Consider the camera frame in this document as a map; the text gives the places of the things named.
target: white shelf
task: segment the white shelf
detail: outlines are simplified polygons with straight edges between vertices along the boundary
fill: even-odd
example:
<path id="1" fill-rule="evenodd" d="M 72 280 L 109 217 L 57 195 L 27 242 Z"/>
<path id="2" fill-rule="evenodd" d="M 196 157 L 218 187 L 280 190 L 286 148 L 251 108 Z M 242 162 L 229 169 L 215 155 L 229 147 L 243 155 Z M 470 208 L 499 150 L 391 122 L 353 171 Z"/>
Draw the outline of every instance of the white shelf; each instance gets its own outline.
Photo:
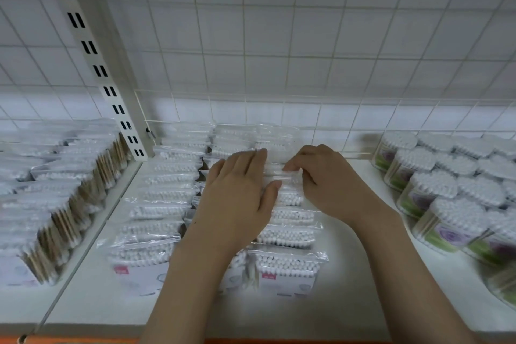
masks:
<path id="1" fill-rule="evenodd" d="M 140 167 L 140 162 L 131 162 L 122 177 L 106 198 L 106 208 L 96 214 L 92 226 L 86 231 L 82 243 L 76 247 L 60 275 L 59 281 L 52 287 L 4 288 L 0 287 L 0 335 L 22 335 L 29 333 L 52 308 L 68 281 L 74 276 L 78 266 L 87 254 L 92 243 L 99 235 L 120 196 L 131 183 Z"/>
<path id="2" fill-rule="evenodd" d="M 350 163 L 373 191 L 395 208 L 398 194 L 383 183 L 381 174 L 368 161 Z M 121 209 L 117 207 L 112 218 L 124 214 Z M 220 297 L 206 331 L 209 337 L 389 339 L 362 245 L 346 225 L 326 216 L 321 220 L 325 230 L 316 248 L 328 253 L 330 263 L 321 270 L 309 297 L 262 297 L 254 289 Z M 108 231 L 106 226 L 101 236 Z M 471 329 L 487 335 L 516 332 L 516 312 L 488 292 L 481 268 L 472 258 L 462 253 L 444 257 L 415 240 L 414 244 Z M 39 333 L 137 336 L 155 300 L 156 296 L 124 297 L 115 274 L 92 248 Z"/>

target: right hand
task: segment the right hand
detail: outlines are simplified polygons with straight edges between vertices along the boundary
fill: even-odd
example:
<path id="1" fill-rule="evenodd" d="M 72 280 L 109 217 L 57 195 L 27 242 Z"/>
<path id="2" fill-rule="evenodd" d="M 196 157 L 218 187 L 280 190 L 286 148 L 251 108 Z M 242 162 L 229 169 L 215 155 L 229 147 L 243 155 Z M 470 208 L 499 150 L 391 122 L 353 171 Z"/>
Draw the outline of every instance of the right hand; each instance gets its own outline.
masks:
<path id="1" fill-rule="evenodd" d="M 325 214 L 351 227 L 372 216 L 384 205 L 344 157 L 330 147 L 306 145 L 283 167 L 303 169 L 306 198 Z"/>

